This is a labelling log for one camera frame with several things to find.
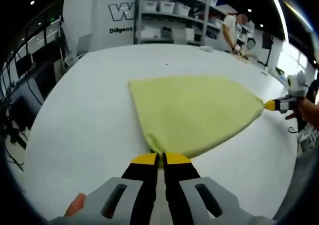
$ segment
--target yellow cloth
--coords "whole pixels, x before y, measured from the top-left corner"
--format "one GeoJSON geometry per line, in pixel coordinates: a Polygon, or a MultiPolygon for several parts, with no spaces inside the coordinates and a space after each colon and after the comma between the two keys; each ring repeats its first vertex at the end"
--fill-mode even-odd
{"type": "Polygon", "coordinates": [[[236,135],[263,111],[263,101],[221,77],[131,80],[145,139],[156,153],[188,158],[236,135]]]}

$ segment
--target desk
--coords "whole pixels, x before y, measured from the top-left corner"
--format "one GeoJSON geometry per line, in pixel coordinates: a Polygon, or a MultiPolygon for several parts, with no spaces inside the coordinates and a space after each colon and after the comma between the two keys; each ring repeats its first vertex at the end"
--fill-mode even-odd
{"type": "MultiPolygon", "coordinates": [[[[225,76],[264,101],[286,94],[260,69],[233,55],[174,44],[115,47],[89,53],[45,100],[25,153],[25,191],[46,219],[64,214],[79,193],[120,177],[134,157],[148,153],[128,81],[163,76],[225,76]]],[[[289,187],[297,140],[294,121],[264,111],[244,131],[193,159],[238,198],[243,209],[272,217],[289,187]]]]}

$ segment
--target white shirt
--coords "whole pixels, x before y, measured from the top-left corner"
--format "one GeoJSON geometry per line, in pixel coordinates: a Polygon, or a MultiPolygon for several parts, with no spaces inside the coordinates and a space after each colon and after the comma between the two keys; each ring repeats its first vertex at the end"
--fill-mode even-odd
{"type": "MultiPolygon", "coordinates": [[[[236,45],[237,41],[237,36],[238,36],[238,31],[237,31],[237,26],[236,26],[236,17],[234,15],[227,15],[223,21],[223,24],[229,28],[229,37],[233,45],[236,45]]],[[[218,37],[217,37],[217,42],[220,46],[221,50],[227,50],[227,51],[232,51],[231,47],[227,43],[223,30],[221,29],[218,37]]]]}

